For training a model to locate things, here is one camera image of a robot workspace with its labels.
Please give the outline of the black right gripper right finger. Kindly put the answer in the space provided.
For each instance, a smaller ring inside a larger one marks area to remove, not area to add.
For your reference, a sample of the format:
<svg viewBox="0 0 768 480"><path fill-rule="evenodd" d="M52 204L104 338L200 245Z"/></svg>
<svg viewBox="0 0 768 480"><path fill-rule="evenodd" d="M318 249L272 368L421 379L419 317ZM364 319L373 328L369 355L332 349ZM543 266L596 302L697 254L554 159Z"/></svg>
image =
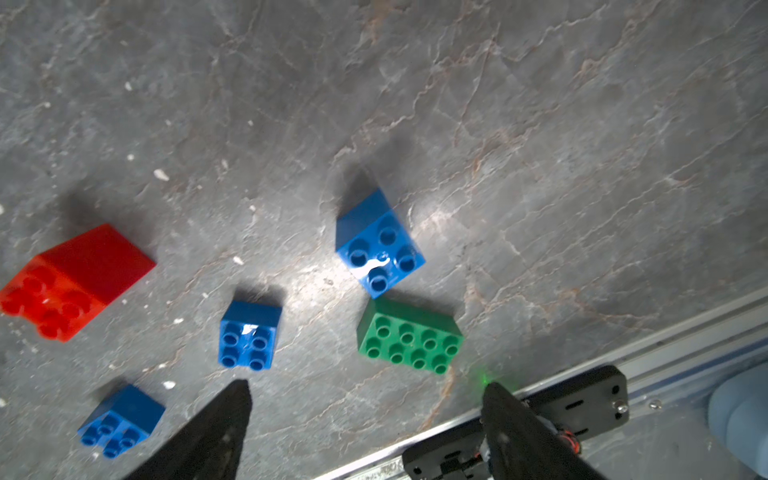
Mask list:
<svg viewBox="0 0 768 480"><path fill-rule="evenodd" d="M601 479L501 384L483 394L481 421L496 479Z"/></svg>

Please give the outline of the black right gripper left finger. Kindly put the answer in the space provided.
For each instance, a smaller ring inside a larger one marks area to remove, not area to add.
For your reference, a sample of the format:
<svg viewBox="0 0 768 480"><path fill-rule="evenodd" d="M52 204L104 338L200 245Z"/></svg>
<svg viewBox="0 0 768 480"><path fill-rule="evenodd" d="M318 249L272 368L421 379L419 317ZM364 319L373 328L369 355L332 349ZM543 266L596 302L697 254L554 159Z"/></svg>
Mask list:
<svg viewBox="0 0 768 480"><path fill-rule="evenodd" d="M249 383L232 381L129 479L234 479L252 411Z"/></svg>

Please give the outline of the green lego brick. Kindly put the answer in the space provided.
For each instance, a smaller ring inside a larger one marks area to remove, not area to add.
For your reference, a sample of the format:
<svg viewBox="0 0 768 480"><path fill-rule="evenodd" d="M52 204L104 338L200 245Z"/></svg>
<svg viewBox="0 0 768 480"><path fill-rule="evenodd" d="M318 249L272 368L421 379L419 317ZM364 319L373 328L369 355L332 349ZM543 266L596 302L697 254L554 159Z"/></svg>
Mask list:
<svg viewBox="0 0 768 480"><path fill-rule="evenodd" d="M448 371L463 343L451 316L383 296L368 302L357 327L362 356L437 375Z"/></svg>

